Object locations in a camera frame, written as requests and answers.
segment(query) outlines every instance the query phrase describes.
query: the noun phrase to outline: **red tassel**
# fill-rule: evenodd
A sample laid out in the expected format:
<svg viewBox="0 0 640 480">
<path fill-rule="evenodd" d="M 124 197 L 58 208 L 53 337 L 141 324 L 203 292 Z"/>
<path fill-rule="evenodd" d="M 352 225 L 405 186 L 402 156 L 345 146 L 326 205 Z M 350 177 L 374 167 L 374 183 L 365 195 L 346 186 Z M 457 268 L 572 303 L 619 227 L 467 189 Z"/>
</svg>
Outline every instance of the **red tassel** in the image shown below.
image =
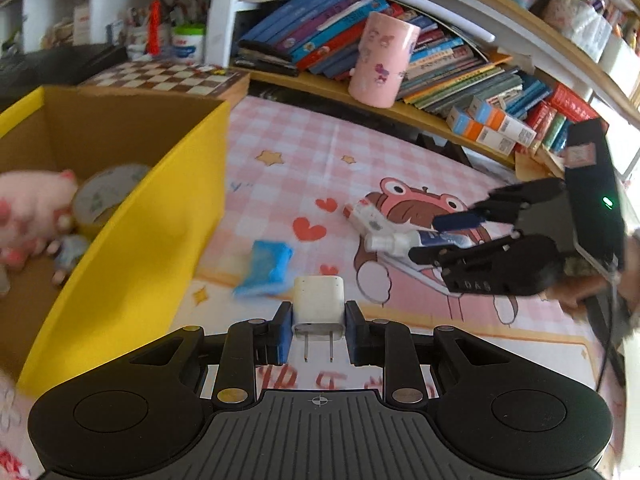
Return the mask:
<svg viewBox="0 0 640 480">
<path fill-rule="evenodd" d="M 146 42 L 146 51 L 152 56 L 160 54 L 160 43 L 158 40 L 158 28 L 160 27 L 160 0 L 151 2 L 151 13 L 149 15 L 149 37 Z"/>
</svg>

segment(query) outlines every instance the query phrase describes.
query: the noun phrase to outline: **pink cup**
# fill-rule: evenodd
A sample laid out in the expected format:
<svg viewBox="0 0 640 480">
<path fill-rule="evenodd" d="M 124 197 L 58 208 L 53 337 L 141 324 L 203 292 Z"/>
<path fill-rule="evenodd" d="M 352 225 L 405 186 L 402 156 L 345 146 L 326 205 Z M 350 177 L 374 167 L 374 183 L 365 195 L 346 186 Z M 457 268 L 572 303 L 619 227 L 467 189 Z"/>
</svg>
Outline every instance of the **pink cup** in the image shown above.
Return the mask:
<svg viewBox="0 0 640 480">
<path fill-rule="evenodd" d="M 420 28 L 380 12 L 367 18 L 349 94 L 376 108 L 391 108 L 414 51 Z"/>
</svg>

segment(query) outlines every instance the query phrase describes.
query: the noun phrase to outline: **white charger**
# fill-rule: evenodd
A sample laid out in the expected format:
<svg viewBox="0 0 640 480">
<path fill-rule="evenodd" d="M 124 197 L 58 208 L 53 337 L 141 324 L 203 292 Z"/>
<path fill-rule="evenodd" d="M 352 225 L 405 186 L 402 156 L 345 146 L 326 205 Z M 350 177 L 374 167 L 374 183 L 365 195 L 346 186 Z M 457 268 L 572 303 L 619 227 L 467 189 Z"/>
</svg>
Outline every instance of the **white charger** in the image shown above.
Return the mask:
<svg viewBox="0 0 640 480">
<path fill-rule="evenodd" d="M 299 276 L 293 284 L 293 334 L 305 340 L 328 341 L 334 360 L 334 341 L 344 336 L 344 282 L 340 276 Z"/>
</svg>

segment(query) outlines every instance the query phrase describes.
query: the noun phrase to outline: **yellow star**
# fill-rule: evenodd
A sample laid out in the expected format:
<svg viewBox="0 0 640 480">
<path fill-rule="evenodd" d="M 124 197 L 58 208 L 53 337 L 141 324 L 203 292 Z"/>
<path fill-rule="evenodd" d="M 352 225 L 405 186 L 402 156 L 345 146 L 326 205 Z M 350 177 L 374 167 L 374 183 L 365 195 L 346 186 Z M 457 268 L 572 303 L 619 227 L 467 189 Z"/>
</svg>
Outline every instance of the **yellow star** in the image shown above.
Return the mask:
<svg viewBox="0 0 640 480">
<path fill-rule="evenodd" d="M 255 157 L 255 160 L 264 162 L 265 166 L 271 166 L 273 164 L 284 164 L 282 160 L 282 153 L 270 152 L 269 150 L 262 150 L 262 153 Z"/>
<path fill-rule="evenodd" d="M 199 290 L 196 290 L 193 293 L 193 301 L 196 302 L 196 306 L 201 304 L 203 301 L 207 301 L 209 299 L 209 295 L 207 294 L 207 287 L 203 286 Z"/>
</svg>

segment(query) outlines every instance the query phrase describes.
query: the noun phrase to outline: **pink pig plush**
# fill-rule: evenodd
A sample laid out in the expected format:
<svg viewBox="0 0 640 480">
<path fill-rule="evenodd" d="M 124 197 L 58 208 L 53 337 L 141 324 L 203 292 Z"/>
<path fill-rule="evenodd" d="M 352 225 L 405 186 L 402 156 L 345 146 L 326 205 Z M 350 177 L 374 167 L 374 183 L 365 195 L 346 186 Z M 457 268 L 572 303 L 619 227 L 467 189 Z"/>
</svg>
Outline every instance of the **pink pig plush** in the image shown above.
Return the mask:
<svg viewBox="0 0 640 480">
<path fill-rule="evenodd" d="M 73 171 L 10 171 L 0 174 L 0 264 L 20 270 L 31 254 L 73 227 Z"/>
</svg>

